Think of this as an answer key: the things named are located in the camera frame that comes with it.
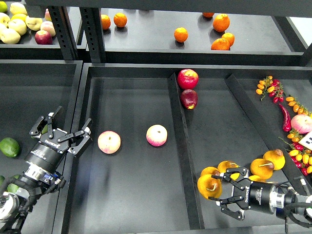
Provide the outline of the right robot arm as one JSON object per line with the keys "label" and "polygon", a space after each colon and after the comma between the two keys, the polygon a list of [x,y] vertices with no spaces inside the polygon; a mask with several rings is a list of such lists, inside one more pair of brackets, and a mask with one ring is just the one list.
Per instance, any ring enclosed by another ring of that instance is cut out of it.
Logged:
{"label": "right robot arm", "polygon": [[285,233],[288,233],[288,220],[304,227],[312,227],[312,194],[303,176],[294,180],[301,183],[304,195],[299,194],[289,181],[267,183],[252,181],[248,178],[249,170],[245,167],[229,168],[212,178],[232,184],[232,196],[215,198],[220,211],[236,220],[244,219],[247,210],[264,214],[276,214],[285,220]]}

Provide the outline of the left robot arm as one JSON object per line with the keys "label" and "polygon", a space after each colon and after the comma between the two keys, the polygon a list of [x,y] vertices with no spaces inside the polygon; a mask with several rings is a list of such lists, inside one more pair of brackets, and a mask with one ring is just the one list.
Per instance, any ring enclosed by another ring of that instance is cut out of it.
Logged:
{"label": "left robot arm", "polygon": [[66,180],[57,172],[67,153],[80,157],[91,143],[92,119],[82,128],[68,133],[56,127],[61,107],[46,116],[40,116],[29,134],[38,142],[25,158],[29,167],[18,177],[6,178],[0,186],[0,220],[2,234],[20,234],[24,222],[37,201],[64,187]]}

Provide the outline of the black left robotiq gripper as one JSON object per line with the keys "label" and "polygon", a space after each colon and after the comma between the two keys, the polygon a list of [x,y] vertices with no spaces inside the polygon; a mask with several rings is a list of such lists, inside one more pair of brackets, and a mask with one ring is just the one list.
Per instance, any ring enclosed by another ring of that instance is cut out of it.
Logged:
{"label": "black left robotiq gripper", "polygon": [[64,130],[53,128],[57,126],[61,113],[62,106],[59,106],[54,112],[39,116],[29,131],[29,135],[39,141],[28,153],[25,161],[51,174],[56,172],[66,152],[74,157],[80,157],[92,142],[90,127],[93,121],[91,118],[87,119],[82,129],[68,134]]}

